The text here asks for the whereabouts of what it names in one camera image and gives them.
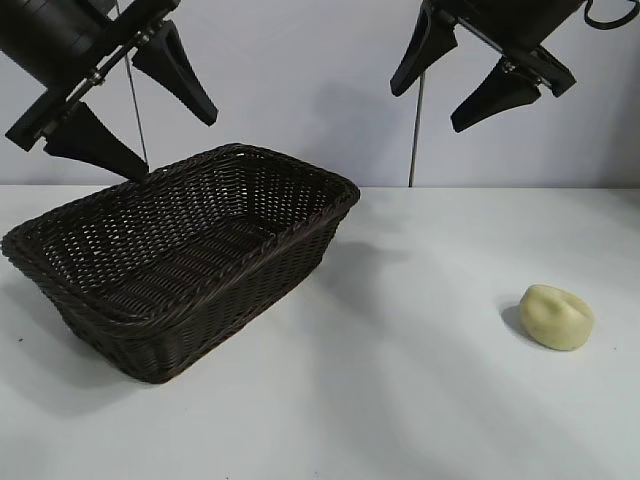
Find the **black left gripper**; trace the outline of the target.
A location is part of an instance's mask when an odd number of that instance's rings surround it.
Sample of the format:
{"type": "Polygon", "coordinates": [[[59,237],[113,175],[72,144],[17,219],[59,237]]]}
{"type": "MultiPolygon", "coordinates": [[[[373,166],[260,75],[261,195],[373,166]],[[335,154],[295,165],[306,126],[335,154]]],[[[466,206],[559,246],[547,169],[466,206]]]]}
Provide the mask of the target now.
{"type": "Polygon", "coordinates": [[[141,46],[133,66],[213,125],[218,109],[197,78],[175,23],[162,23],[178,6],[173,0],[139,0],[111,19],[94,1],[3,1],[1,51],[45,87],[6,137],[29,150],[45,136],[44,151],[51,156],[142,182],[147,163],[79,101],[141,46]]]}

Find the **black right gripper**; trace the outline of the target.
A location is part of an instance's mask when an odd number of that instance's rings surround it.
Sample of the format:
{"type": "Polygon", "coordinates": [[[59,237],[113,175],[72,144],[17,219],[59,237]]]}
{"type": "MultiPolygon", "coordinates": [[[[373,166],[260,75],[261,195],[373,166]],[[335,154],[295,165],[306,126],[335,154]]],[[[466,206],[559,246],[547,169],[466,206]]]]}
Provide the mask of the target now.
{"type": "Polygon", "coordinates": [[[576,80],[542,43],[582,5],[581,1],[425,1],[391,77],[391,93],[403,95],[431,65],[456,48],[454,28],[460,25],[502,58],[451,114],[455,132],[536,102],[541,97],[537,80],[558,97],[576,80]]]}

